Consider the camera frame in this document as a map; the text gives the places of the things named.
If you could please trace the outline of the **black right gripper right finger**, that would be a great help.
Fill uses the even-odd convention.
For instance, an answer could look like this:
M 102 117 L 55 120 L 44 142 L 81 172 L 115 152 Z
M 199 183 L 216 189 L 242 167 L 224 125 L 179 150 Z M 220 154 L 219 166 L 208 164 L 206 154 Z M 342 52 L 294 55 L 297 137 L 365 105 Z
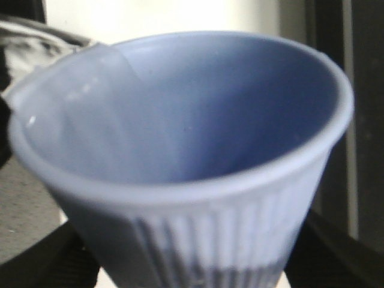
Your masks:
M 311 210 L 284 271 L 291 287 L 383 287 L 383 254 Z

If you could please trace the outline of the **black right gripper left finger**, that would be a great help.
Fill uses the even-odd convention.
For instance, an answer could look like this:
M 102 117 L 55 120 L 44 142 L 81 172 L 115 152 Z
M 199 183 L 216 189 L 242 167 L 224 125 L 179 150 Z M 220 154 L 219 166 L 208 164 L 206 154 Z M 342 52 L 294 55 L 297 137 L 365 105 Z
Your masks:
M 1 265 L 1 287 L 95 287 L 100 265 L 66 222 Z

